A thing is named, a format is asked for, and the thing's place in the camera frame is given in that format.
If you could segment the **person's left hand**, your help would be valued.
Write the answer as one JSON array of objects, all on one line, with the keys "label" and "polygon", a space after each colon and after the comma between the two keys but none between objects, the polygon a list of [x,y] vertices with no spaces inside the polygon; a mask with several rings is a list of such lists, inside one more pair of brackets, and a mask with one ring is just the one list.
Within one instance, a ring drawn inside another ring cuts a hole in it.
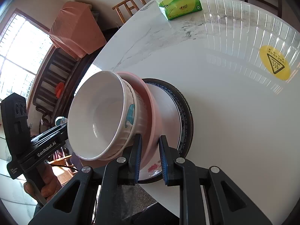
[{"label": "person's left hand", "polygon": [[[41,190],[41,195],[48,202],[56,195],[56,193],[62,188],[62,186],[58,178],[55,176],[52,170],[52,166],[47,163],[44,164],[44,170],[41,172],[41,177],[45,183],[45,186]],[[23,188],[28,195],[37,200],[34,188],[30,183],[25,182]]]}]

